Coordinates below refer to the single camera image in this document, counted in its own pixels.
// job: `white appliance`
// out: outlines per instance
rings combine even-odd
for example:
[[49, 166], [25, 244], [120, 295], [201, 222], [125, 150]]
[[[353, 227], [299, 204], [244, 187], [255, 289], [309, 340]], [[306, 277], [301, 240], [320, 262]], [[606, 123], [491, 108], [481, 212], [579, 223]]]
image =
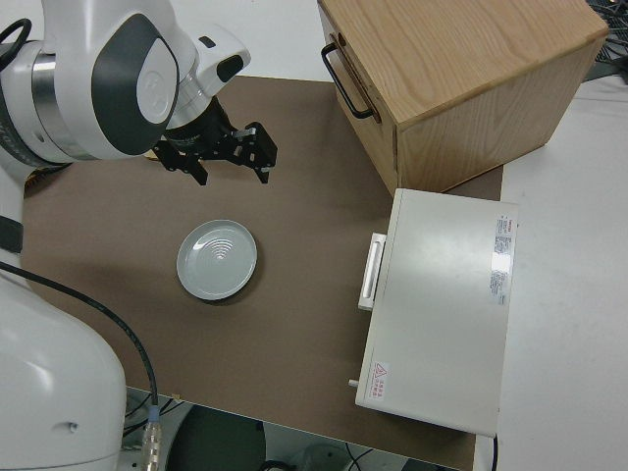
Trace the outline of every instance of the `white appliance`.
[[517, 211], [396, 191], [360, 293], [373, 312], [356, 404], [496, 435]]

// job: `wooden box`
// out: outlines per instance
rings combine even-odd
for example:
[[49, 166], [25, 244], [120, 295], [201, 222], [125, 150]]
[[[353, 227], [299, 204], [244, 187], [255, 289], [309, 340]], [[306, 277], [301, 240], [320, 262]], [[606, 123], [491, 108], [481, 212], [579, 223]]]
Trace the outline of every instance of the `wooden box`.
[[544, 145], [607, 33], [584, 0], [319, 6], [323, 60], [391, 193], [445, 191]]

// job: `brown board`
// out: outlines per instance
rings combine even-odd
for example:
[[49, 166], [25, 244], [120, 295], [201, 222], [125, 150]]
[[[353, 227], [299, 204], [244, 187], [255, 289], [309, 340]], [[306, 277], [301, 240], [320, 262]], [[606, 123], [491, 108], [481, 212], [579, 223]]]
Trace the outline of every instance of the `brown board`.
[[[260, 121], [277, 142], [268, 185], [222, 162], [206, 164], [208, 186], [141, 157], [74, 164], [27, 193], [24, 266], [122, 316], [150, 354], [160, 393], [471, 469], [474, 436], [358, 407], [347, 385], [359, 376], [369, 325], [357, 299], [370, 237], [387, 230], [393, 199], [334, 86], [237, 78], [221, 99], [235, 126]], [[479, 182], [466, 194], [498, 198], [499, 173]], [[258, 263], [242, 291], [206, 303], [182, 288], [176, 258], [187, 234], [215, 219], [251, 231]], [[35, 289], [96, 329], [128, 385], [147, 388], [111, 321]]]

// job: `sticker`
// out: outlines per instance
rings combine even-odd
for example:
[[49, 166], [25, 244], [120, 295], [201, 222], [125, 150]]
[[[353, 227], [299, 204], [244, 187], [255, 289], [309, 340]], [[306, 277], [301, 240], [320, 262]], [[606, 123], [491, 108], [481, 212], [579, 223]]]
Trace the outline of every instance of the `sticker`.
[[510, 284], [510, 265], [512, 264], [512, 237], [516, 222], [507, 216], [497, 219], [495, 244], [491, 261], [491, 280], [489, 289], [493, 302], [503, 306], [507, 301]]
[[371, 364], [371, 386], [369, 387], [369, 399], [384, 400], [386, 395], [386, 381], [391, 365], [382, 361], [374, 361]]

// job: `cable connector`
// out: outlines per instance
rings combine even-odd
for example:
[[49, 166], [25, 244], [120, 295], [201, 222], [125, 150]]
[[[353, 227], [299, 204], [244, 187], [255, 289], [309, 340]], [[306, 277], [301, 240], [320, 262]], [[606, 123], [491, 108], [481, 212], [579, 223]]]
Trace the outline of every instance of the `cable connector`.
[[148, 422], [144, 430], [141, 445], [141, 470], [157, 471], [161, 446], [161, 424], [159, 423], [159, 405], [148, 408]]

